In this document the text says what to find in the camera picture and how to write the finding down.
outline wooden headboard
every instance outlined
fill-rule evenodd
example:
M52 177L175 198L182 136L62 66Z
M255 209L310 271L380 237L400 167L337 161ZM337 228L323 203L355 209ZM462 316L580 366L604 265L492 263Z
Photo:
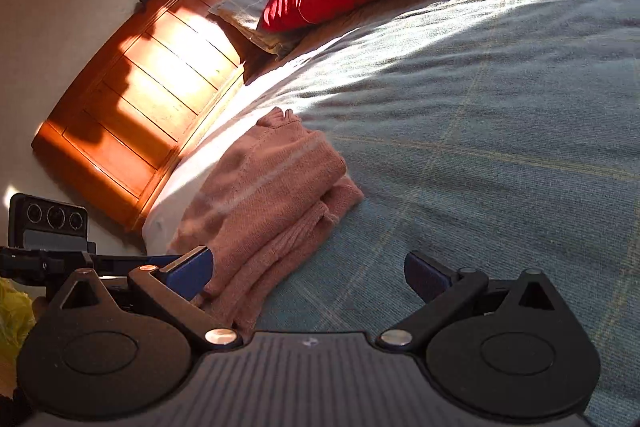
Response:
M270 55L209 14L150 0L94 55L31 146L52 176L139 230L180 158Z

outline bed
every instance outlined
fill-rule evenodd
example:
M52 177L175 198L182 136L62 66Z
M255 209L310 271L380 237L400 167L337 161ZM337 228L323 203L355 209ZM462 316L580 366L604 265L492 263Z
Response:
M588 416L630 425L639 13L640 0L382 0L320 26L200 127L141 219L147 250L166 251L234 140L292 108L366 199L271 295L261 328L378 333L421 306L402 277L412 249L494 278L540 267L602 359Z

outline headboard panel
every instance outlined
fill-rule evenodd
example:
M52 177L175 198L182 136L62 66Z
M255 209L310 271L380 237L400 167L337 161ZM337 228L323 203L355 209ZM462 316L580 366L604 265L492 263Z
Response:
M94 55L31 146L47 170L139 230L180 158L270 57L209 14L150 0Z

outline folded sweater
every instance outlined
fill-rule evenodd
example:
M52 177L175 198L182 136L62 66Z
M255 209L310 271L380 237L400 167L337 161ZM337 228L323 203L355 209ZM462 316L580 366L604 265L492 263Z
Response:
M215 271L194 303L251 334L271 290L363 198L340 155L291 110L274 108L223 154L185 211L175 253L206 245Z

